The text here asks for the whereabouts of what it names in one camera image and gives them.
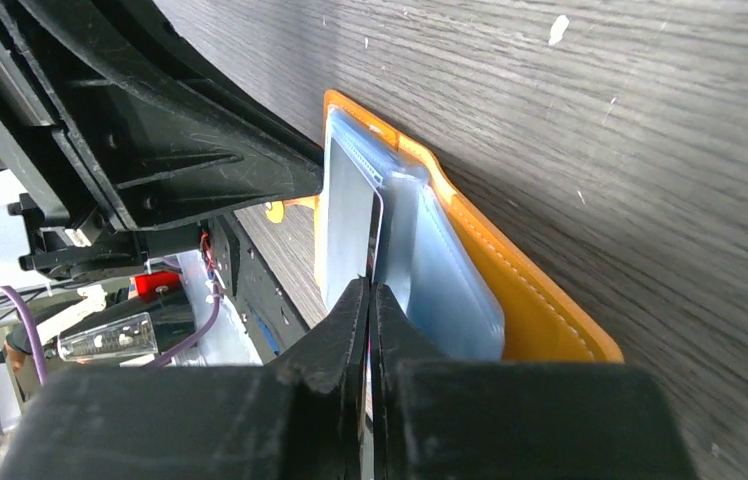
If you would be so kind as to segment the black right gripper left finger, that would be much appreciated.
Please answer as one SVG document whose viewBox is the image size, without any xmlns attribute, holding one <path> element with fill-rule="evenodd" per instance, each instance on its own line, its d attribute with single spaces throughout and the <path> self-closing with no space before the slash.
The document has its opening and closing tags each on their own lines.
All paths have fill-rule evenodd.
<svg viewBox="0 0 748 480">
<path fill-rule="evenodd" d="M 84 367 L 34 398 L 0 479 L 358 479 L 370 285 L 265 366 Z"/>
</svg>

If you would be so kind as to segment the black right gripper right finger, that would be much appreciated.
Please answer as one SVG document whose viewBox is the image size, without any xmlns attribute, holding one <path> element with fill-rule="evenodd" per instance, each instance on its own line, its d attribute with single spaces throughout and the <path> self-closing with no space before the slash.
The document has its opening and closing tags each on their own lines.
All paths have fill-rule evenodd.
<svg viewBox="0 0 748 480">
<path fill-rule="evenodd" d="M 369 304 L 378 479 L 693 479 L 658 382 L 617 363 L 446 357 L 391 290 Z"/>
</svg>

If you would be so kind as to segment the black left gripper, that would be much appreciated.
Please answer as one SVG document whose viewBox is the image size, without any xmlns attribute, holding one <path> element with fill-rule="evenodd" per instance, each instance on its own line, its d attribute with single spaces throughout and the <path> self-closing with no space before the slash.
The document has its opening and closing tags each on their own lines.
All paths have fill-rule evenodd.
<svg viewBox="0 0 748 480">
<path fill-rule="evenodd" d="M 320 148 L 152 1 L 0 1 L 0 171 L 25 270 L 108 277 L 193 248 L 206 218 L 317 193 Z"/>
</svg>

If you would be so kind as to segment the orange leather card holder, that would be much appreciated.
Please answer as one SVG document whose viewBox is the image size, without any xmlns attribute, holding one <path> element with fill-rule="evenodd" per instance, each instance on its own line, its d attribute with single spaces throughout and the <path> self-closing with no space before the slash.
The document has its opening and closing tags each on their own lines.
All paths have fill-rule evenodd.
<svg viewBox="0 0 748 480">
<path fill-rule="evenodd" d="M 324 95 L 323 110 L 332 109 L 431 174 L 447 219 L 503 308 L 504 359 L 623 362 L 618 344 L 453 185 L 430 149 L 337 90 Z"/>
</svg>

